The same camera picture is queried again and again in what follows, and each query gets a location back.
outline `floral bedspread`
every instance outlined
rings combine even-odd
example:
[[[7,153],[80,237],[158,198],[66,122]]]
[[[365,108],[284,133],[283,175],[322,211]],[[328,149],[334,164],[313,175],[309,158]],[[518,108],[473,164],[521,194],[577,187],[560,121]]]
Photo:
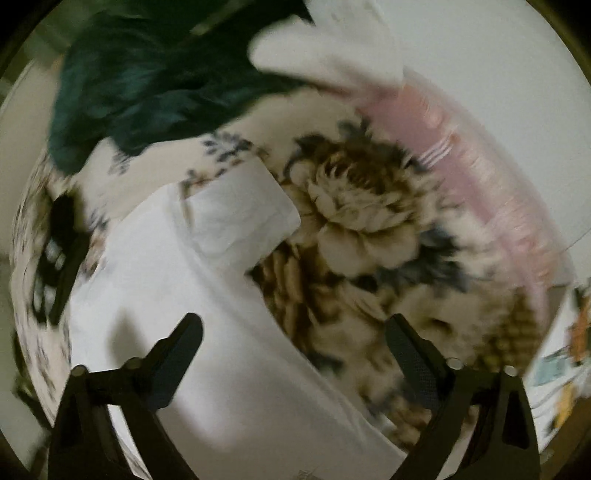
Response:
[[[109,231],[151,193],[176,182],[189,196],[252,154],[302,224],[249,275],[294,347],[394,443],[411,448],[430,412],[414,402],[385,344],[384,320],[393,313],[447,357],[490,370],[527,367],[541,328],[489,232],[403,145],[383,141],[338,100],[303,89],[265,98],[217,132],[155,144],[138,157],[104,140],[73,177],[40,159],[15,221],[11,287],[25,364],[51,423],[72,366],[68,309],[53,328],[30,308],[48,196],[70,191],[80,201],[80,224],[92,231],[77,280],[84,282]]]

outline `white cloth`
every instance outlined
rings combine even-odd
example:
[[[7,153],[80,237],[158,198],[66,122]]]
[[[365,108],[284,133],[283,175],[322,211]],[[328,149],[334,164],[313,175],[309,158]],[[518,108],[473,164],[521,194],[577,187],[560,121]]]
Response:
[[[192,207],[198,212],[202,200],[214,197],[221,198],[198,194]],[[266,241],[268,252],[260,253],[282,240],[285,223],[279,225]],[[250,233],[251,240],[260,238]],[[71,298],[73,364],[118,368],[195,312],[203,319],[203,344],[159,417],[199,478],[390,478],[402,452],[293,347],[254,283],[215,268],[195,242],[175,185],[155,192],[119,224],[98,271]],[[257,260],[250,258],[252,265]],[[134,451],[121,415],[113,422]]]
[[[291,17],[252,40],[249,58],[258,70],[342,89],[350,100],[402,85],[398,41],[374,2],[311,0],[307,6],[314,25]]]

